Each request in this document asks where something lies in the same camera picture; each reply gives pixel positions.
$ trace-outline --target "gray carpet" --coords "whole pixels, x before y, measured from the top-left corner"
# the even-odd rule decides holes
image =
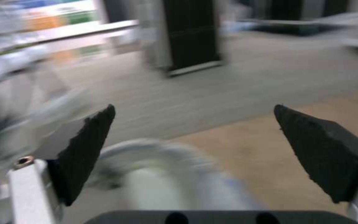
[[[166,78],[132,52],[62,68],[71,87],[89,89],[94,109],[117,117],[106,145],[171,139],[261,114],[275,104],[308,105],[358,90],[358,53],[345,31],[313,37],[244,32],[226,40],[224,67]]]

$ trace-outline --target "hole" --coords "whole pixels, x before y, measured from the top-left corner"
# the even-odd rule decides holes
[[[171,213],[165,219],[165,224],[188,224],[188,223],[189,220],[187,219],[187,217],[180,212]]]
[[[280,224],[278,219],[274,217],[274,215],[264,212],[260,213],[256,216],[256,223],[257,224]]]
[[[28,158],[21,158],[21,159],[19,159],[18,163],[21,165],[21,164],[27,163],[28,160],[29,160]]]

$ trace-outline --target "tan carpet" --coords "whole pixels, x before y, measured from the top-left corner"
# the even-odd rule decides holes
[[[337,121],[358,136],[358,94],[297,109]],[[223,169],[246,183],[268,208],[345,214],[345,203],[333,204],[308,178],[273,113],[173,141],[197,146],[214,157]]]

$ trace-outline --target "black foam pad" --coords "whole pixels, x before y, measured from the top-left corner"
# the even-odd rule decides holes
[[[274,115],[310,179],[334,203],[351,200],[358,187],[358,138],[333,121],[282,105]]]
[[[77,136],[70,140],[65,150],[55,160],[48,160],[48,170],[58,198],[70,206],[81,193],[95,162],[99,157],[115,108],[109,105],[85,124]]]

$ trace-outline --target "green object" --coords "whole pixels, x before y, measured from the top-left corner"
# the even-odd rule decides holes
[[[81,24],[93,21],[93,11],[72,12],[64,15],[68,25]]]
[[[99,52],[103,51],[103,48],[101,44],[97,44],[78,48],[78,51],[81,56],[89,56],[98,54]]]

